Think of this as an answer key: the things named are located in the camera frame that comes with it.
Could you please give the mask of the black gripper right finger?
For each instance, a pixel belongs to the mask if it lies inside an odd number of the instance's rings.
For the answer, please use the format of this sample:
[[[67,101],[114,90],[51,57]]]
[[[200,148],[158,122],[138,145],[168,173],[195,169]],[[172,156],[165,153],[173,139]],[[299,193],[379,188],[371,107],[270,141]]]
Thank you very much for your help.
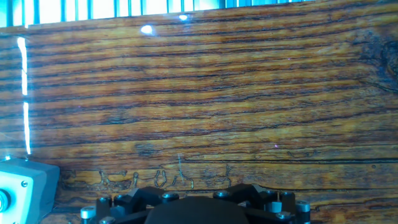
[[[310,224],[310,203],[297,200],[293,192],[267,190],[256,184],[238,184],[217,190],[213,198],[231,202],[232,208],[222,206],[246,223]]]

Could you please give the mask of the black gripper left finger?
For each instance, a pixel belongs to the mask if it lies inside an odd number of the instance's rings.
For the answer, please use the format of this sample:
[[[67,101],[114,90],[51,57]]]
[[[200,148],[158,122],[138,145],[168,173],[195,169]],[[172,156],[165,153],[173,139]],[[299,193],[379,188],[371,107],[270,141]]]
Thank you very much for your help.
[[[92,206],[80,210],[82,224],[144,223],[148,207],[156,207],[180,198],[173,191],[156,187],[135,188],[115,197],[103,196]]]

